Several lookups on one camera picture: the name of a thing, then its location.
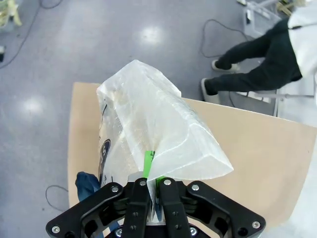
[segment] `sneaker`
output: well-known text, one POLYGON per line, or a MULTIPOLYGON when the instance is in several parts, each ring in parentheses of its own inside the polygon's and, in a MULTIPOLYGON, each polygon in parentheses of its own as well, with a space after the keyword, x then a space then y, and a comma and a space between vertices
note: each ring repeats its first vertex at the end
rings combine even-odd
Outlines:
POLYGON ((211 66, 212 66, 213 70, 221 71, 221 72, 228 72, 228 73, 236 73, 236 72, 238 72, 238 71, 240 70, 239 65, 236 64, 236 63, 233 63, 233 64, 231 65, 231 69, 221 69, 221 68, 217 68, 217 67, 216 67, 216 64, 215 64, 216 62, 217 62, 217 60, 214 60, 214 61, 211 63, 211 66))
POLYGON ((205 88, 205 80, 207 78, 203 78, 201 81, 202 84, 202 91, 203 91, 203 97, 204 97, 204 101, 208 102, 208 103, 214 103, 214 104, 220 104, 220 100, 219 100, 219 95, 208 95, 206 88, 205 88))

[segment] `dark blue fabric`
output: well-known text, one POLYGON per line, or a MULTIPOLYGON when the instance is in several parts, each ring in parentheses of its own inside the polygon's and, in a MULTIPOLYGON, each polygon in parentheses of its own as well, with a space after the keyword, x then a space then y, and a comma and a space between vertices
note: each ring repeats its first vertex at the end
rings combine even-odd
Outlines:
MULTIPOLYGON (((77 174, 76 179, 76 187, 77 187, 77 194, 79 201, 82 201, 89 197, 90 195, 94 194, 94 192, 100 189, 99 181, 96 176, 92 174, 88 174, 85 172, 79 172, 77 174)), ((119 227, 118 222, 112 222, 109 225, 110 231, 114 231, 119 227)), ((100 234, 96 238, 104 238, 103 234, 100 234)))

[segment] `gray floor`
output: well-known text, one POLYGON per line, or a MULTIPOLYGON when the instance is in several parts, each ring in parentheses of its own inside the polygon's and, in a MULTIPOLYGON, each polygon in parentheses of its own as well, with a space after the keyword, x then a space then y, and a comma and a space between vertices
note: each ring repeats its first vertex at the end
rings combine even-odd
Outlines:
MULTIPOLYGON (((24 25, 0 35, 6 61, 17 52, 37 8, 37 1, 24 0, 24 25)), ((219 75, 198 51, 209 18, 242 30, 242 6, 233 0, 64 0, 40 10, 18 57, 0 69, 1 238, 47 237, 46 222, 59 214, 47 204, 45 190, 51 184, 67 187, 73 82, 101 83, 138 59, 162 71, 183 97, 201 100, 200 80, 219 75)), ((243 41, 240 33, 218 25, 207 32, 208 54, 243 41)), ((247 71, 257 64, 254 59, 241 66, 247 71)), ((226 92, 221 99, 231 106, 226 92)), ((232 100, 239 108, 273 113, 273 105, 235 93, 232 100)), ((67 208, 66 192, 52 189, 48 196, 67 208)))

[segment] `black cable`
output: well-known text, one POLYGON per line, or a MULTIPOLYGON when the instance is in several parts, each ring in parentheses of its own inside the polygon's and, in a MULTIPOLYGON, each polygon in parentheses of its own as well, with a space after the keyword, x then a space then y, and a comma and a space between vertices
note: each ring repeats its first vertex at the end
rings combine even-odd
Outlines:
POLYGON ((25 37, 24 37, 24 39, 23 39, 23 41, 22 41, 22 43, 21 43, 21 45, 20 45, 18 51, 17 51, 16 54, 12 57, 12 59, 10 59, 7 63, 5 63, 5 64, 3 64, 3 65, 0 65, 0 69, 3 69, 3 68, 5 68, 5 67, 7 67, 7 66, 8 66, 9 64, 11 64, 11 63, 15 60, 15 58, 19 55, 19 53, 20 53, 20 51, 21 51, 21 49, 22 49, 24 43, 26 42, 26 40, 28 39, 28 37, 29 37, 29 35, 30 35, 30 32, 31 32, 31 30, 32 30, 32 27, 33 27, 33 25, 34 25, 34 22, 35 22, 35 20, 36 20, 36 17, 37 17, 38 14, 39 14, 40 9, 41 9, 41 8, 46 9, 46 10, 47 10, 47 9, 53 9, 53 8, 59 6, 62 2, 63 2, 63 0, 60 0, 57 4, 48 7, 48 6, 44 6, 44 5, 43 5, 43 0, 39 0, 39 7, 36 9, 36 12, 35 12, 34 17, 33 17, 33 19, 32 19, 32 22, 31 22, 31 25, 30 25, 30 27, 29 27, 29 30, 27 31, 27 33, 26 33, 26 35, 25 35, 25 37))
POLYGON ((64 190, 64 191, 66 191, 66 192, 68 192, 68 190, 67 190, 66 188, 62 187, 62 186, 55 185, 55 184, 48 186, 47 189, 45 190, 46 202, 48 202, 48 204, 49 204, 52 208, 54 208, 55 210, 60 211, 60 212, 64 212, 65 210, 59 209, 58 207, 55 207, 54 205, 51 205, 51 203, 49 202, 49 200, 48 200, 48 190, 49 190, 51 187, 57 187, 57 188, 60 188, 60 189, 62 189, 62 190, 64 190))
MULTIPOLYGON (((244 34, 243 31, 240 31, 240 30, 237 30, 237 29, 233 29, 233 28, 230 28, 230 27, 227 27, 225 25, 223 25, 221 22, 215 20, 215 19, 208 19, 207 21, 204 22, 204 25, 203 25, 203 35, 202 35, 202 40, 201 40, 201 43, 200 43, 200 46, 199 46, 199 51, 200 53, 205 57, 205 58, 215 58, 215 57, 221 57, 223 55, 214 55, 214 56, 207 56, 205 53, 204 53, 204 45, 205 45, 205 41, 206 41, 206 27, 208 25, 208 23, 210 22, 215 22, 215 23, 218 23, 219 25, 221 25, 222 27, 226 28, 227 30, 230 30, 230 31, 235 31, 235 32, 239 32, 241 33, 241 35, 243 35, 243 37, 246 39, 246 41, 249 41, 248 37, 246 36, 246 34, 244 34)), ((229 96, 229 100, 232 104, 232 106, 235 108, 236 106, 234 105, 233 101, 232 101, 232 98, 231 98, 231 94, 229 92, 228 94, 229 96)))

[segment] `cardboard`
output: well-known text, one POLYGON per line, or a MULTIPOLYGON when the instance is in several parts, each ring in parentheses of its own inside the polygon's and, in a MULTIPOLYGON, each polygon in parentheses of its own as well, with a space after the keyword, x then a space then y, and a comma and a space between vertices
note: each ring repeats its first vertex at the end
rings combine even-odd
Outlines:
MULTIPOLYGON (((75 83, 69 125, 68 190, 78 203, 79 171, 98 177, 98 84, 75 83)), ((228 156, 234 172, 209 186, 266 219, 267 227, 290 217, 302 190, 317 128, 240 109, 185 99, 205 121, 228 156)))

